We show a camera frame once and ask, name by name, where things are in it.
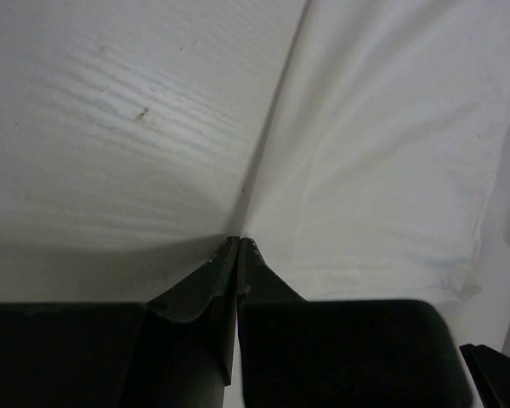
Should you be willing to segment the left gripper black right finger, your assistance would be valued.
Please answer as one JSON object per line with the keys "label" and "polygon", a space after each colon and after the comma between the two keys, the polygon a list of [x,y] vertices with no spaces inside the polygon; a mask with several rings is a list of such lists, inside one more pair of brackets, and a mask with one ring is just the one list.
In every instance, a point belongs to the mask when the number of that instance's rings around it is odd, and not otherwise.
{"label": "left gripper black right finger", "polygon": [[240,240],[236,287],[238,303],[305,302],[266,264],[252,238]]}

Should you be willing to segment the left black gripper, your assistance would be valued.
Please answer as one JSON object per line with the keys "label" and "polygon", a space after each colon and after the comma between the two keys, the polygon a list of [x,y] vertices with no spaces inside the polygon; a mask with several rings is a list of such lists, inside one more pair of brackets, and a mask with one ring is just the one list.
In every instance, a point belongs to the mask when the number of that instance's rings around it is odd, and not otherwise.
{"label": "left black gripper", "polygon": [[510,357],[485,345],[460,347],[483,407],[510,408]]}

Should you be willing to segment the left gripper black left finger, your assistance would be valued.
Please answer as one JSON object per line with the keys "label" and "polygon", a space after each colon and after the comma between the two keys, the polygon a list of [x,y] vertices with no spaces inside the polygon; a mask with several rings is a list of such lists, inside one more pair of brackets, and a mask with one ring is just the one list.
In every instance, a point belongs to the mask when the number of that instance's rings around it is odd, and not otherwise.
{"label": "left gripper black left finger", "polygon": [[202,325],[200,339],[218,363],[226,386],[232,379],[239,247],[239,237],[227,237],[200,268],[148,302],[173,325]]}

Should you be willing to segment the white tank top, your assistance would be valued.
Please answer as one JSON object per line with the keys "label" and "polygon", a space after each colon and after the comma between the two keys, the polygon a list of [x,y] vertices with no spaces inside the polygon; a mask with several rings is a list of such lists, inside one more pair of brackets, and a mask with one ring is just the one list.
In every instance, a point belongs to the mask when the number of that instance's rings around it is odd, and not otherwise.
{"label": "white tank top", "polygon": [[510,122],[510,1],[313,1],[245,231],[310,299],[458,302]]}

